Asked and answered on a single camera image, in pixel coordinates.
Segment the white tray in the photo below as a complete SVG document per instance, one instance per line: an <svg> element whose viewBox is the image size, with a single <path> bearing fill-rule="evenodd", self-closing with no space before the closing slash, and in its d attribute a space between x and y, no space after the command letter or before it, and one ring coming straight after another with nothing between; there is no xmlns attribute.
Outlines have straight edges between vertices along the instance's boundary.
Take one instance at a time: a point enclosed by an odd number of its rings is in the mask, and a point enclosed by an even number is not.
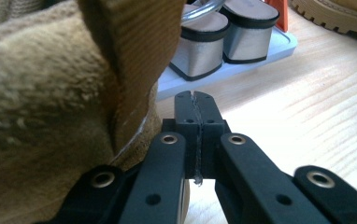
<svg viewBox="0 0 357 224"><path fill-rule="evenodd" d="M278 28L272 29L271 42L269 44L268 56L265 61L246 64L224 63L215 73L196 81L186 81L177 75L172 69L167 67L158 79L157 101L176 95L182 91L191 91L198 87L223 80L225 78L243 73L260 67L267 63L272 63L293 54L297 46L297 39L290 33L283 33Z"/></svg>

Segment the wooden floor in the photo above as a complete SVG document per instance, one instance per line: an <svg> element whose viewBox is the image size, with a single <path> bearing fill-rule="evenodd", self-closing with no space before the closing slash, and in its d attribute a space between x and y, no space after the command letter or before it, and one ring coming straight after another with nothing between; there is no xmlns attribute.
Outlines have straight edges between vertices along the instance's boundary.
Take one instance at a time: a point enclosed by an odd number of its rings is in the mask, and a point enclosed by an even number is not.
<svg viewBox="0 0 357 224"><path fill-rule="evenodd" d="M318 165L357 188L357 35L314 25L289 8L293 56L198 89L211 94L233 132L251 137L292 175ZM159 102L173 118L173 99ZM192 185L186 223L223 223L212 182Z"/></svg>

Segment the tan boot sole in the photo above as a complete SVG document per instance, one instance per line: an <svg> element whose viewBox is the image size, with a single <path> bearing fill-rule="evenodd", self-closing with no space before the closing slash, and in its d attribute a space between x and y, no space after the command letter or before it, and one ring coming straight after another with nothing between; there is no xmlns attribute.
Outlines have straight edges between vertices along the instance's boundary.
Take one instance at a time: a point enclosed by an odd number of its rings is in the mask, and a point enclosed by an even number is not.
<svg viewBox="0 0 357 224"><path fill-rule="evenodd" d="M357 32L357 11L329 0L291 0L295 9L305 18L326 29L342 34Z"/></svg>

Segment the tan suede boot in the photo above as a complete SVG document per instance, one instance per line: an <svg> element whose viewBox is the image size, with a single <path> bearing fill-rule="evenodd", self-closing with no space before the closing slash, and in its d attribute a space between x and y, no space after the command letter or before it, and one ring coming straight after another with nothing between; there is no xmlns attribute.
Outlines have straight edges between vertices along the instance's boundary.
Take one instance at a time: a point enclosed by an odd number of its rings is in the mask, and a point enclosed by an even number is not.
<svg viewBox="0 0 357 224"><path fill-rule="evenodd" d="M353 0L292 0L305 18L329 30L345 34L357 32L357 1Z"/></svg>
<svg viewBox="0 0 357 224"><path fill-rule="evenodd" d="M48 220L81 174L143 159L182 6L66 1L0 24L0 223Z"/></svg>

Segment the stainless steel container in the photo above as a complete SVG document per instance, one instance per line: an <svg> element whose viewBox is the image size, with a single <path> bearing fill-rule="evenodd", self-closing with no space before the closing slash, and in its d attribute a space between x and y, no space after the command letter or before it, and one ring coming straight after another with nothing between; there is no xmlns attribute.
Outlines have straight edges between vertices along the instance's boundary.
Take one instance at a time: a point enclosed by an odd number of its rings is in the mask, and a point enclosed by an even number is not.
<svg viewBox="0 0 357 224"><path fill-rule="evenodd" d="M226 0L220 13L231 22L224 39L224 60L228 63L265 60L278 11L260 0Z"/></svg>
<svg viewBox="0 0 357 224"><path fill-rule="evenodd" d="M186 5L184 12L195 8ZM215 72L222 65L223 38L228 27L229 21L218 12L184 23L169 67L186 80L197 80Z"/></svg>

